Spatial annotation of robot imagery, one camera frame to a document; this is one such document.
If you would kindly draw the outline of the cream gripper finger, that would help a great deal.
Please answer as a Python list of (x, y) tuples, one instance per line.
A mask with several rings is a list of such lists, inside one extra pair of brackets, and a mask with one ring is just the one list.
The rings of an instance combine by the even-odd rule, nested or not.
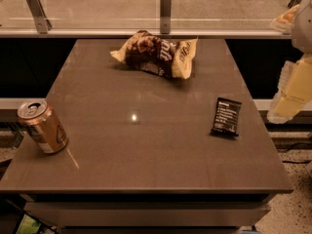
[(284, 124), (311, 100), (312, 55), (304, 54), (297, 62), (285, 62), (278, 82), (278, 92), (270, 104), (267, 119), (273, 124)]

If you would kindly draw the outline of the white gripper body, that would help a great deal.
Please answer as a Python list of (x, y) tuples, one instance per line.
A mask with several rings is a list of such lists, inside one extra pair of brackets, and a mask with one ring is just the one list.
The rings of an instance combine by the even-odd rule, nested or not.
[(312, 0), (301, 0), (292, 25), (292, 45), (312, 53)]

